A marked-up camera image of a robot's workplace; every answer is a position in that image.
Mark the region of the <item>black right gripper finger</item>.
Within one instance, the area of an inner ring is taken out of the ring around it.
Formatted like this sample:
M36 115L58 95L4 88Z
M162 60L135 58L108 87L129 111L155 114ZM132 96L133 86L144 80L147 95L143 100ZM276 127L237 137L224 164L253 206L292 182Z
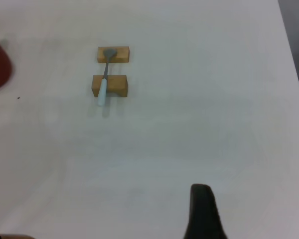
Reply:
M226 239L211 187L193 184L185 239Z

